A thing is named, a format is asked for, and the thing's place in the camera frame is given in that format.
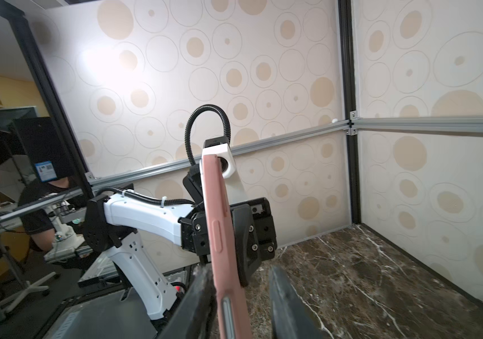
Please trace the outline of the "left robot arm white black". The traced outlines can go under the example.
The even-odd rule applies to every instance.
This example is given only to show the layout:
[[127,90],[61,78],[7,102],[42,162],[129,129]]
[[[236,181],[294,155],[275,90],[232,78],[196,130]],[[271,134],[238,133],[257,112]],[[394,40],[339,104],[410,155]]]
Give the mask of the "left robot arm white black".
[[[204,262],[211,254],[198,165],[183,178],[190,199],[158,199],[130,188],[107,187],[87,203],[83,235],[94,251],[105,254],[142,299],[151,321],[166,323],[182,293],[158,269],[142,243],[141,233],[163,237]],[[235,267],[242,286],[277,249],[275,223],[268,199],[230,206],[234,227]]]

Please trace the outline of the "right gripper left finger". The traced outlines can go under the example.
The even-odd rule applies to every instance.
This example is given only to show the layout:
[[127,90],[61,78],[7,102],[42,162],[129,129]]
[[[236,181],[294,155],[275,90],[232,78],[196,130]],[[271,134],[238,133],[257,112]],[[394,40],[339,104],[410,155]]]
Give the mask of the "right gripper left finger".
[[211,265],[199,269],[188,292],[158,338],[210,338],[216,318]]

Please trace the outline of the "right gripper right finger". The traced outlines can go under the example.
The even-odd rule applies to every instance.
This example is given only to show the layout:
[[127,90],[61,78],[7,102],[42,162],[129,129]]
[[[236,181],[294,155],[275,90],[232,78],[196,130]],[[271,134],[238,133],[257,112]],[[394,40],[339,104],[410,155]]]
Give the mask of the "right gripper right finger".
[[285,270],[273,266],[269,271],[269,286],[272,338],[323,338]]

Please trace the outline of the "phone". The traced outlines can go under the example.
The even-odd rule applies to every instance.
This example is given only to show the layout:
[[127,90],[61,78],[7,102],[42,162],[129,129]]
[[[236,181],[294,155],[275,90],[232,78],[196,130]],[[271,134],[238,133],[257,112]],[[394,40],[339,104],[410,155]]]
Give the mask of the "phone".
[[200,173],[220,337],[251,338],[251,322],[245,290],[239,279],[234,228],[219,158],[212,154],[204,155]]

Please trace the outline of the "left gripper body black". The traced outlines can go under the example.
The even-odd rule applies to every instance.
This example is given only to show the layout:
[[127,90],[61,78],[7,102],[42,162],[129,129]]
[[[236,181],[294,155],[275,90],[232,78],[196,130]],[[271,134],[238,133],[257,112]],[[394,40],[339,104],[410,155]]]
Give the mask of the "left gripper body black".
[[[262,197],[230,206],[234,228],[236,267],[242,286],[249,285],[251,276],[262,262],[275,257],[277,235],[268,199]],[[196,254],[204,265],[210,263],[210,239],[203,204],[179,219],[182,249]]]

